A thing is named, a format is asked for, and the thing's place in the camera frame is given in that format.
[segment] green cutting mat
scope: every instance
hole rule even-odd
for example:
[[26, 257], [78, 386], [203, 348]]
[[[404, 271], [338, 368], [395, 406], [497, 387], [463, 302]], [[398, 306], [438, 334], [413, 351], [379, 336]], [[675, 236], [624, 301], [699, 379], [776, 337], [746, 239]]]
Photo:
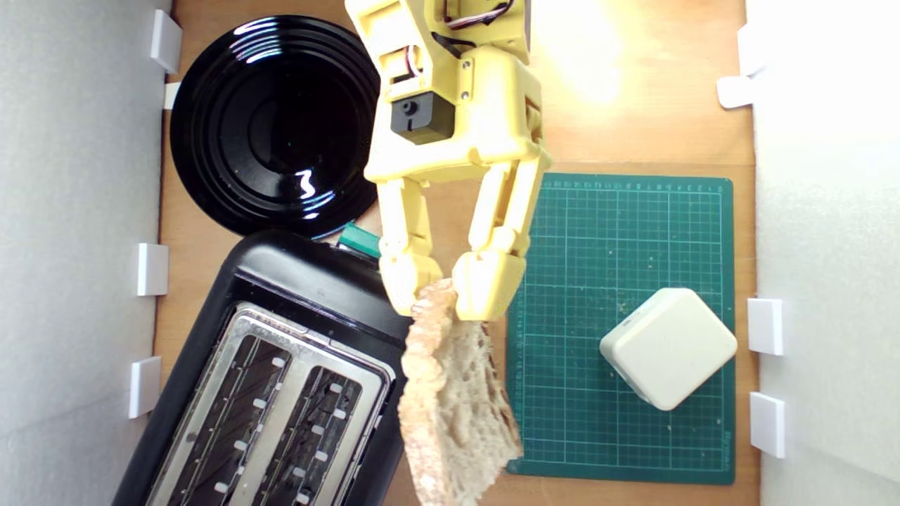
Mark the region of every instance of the green cutting mat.
[[509, 308], [514, 474], [734, 482], [734, 361], [676, 410], [635, 395], [599, 342], [657, 289], [692, 288], [734, 331], [727, 179], [547, 174]]

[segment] white square box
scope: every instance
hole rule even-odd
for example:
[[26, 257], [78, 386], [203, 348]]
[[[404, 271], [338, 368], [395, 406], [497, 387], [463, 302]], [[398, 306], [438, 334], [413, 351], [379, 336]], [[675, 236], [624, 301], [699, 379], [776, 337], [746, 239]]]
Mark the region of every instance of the white square box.
[[692, 290], [663, 288], [600, 341], [600, 353], [645, 401], [675, 409], [737, 350]]

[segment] white clip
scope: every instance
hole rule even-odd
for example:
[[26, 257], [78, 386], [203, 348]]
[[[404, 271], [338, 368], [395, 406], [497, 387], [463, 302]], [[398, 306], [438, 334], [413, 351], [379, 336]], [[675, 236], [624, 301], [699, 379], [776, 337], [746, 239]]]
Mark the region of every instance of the white clip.
[[785, 354], [779, 299], [747, 299], [747, 335], [750, 350], [778, 357]]
[[157, 405], [161, 377], [162, 359], [160, 357], [145, 358], [131, 363], [128, 418], [138, 418]]
[[747, 77], [769, 63], [769, 38], [757, 24], [747, 23], [737, 31], [737, 60], [741, 75]]
[[168, 293], [168, 246], [138, 245], [138, 296]]
[[785, 457], [785, 402], [750, 392], [750, 444], [776, 458]]
[[747, 23], [737, 31], [740, 76], [719, 77], [715, 83], [719, 103], [725, 109], [750, 105], [756, 98], [752, 77], [769, 63], [769, 43], [764, 30]]
[[165, 11], [157, 9], [154, 12], [150, 57], [169, 74], [178, 72], [178, 65], [181, 62], [181, 35], [181, 27]]
[[178, 88], [181, 87], [181, 81], [175, 83], [166, 83], [166, 97], [163, 99], [163, 110], [171, 111], [175, 107], [175, 97], [178, 95]]
[[747, 76], [719, 77], [715, 90], [719, 94], [719, 103], [725, 109], [753, 103], [753, 81]]

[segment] slice of bread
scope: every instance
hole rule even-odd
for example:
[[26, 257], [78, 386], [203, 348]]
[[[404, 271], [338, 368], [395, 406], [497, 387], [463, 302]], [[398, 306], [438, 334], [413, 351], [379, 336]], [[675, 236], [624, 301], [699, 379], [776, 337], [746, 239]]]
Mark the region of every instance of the slice of bread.
[[423, 506], [471, 506], [522, 456], [509, 399], [480, 321], [456, 319], [451, 280], [422, 289], [412, 308], [400, 433]]

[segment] wooden table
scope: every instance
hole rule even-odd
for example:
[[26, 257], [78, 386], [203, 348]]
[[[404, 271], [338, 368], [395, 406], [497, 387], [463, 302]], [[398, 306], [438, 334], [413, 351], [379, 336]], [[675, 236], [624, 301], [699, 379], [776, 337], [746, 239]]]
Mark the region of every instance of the wooden table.
[[[273, 14], [308, 14], [350, 26], [339, 0], [175, 0], [184, 28], [181, 70], [227, 30]], [[737, 479], [733, 486], [567, 480], [503, 475], [481, 504], [515, 506], [756, 505], [760, 458], [750, 446], [748, 395], [758, 384], [746, 346], [743, 300], [755, 291], [752, 118], [726, 112], [716, 79], [737, 71], [741, 0], [535, 0], [532, 67], [544, 85], [544, 131], [553, 170], [668, 176], [720, 176], [734, 181], [737, 355]], [[176, 81], [180, 76], [171, 76]], [[166, 138], [168, 116], [165, 119]], [[436, 185], [432, 210], [435, 257], [445, 272], [466, 246], [477, 182]], [[360, 223], [379, 231], [377, 216]], [[212, 284], [239, 238], [187, 196], [164, 146], [160, 240], [170, 247], [169, 295], [159, 300], [155, 352], [164, 377]], [[503, 339], [495, 339], [504, 363]], [[404, 461], [386, 505], [417, 504]]]

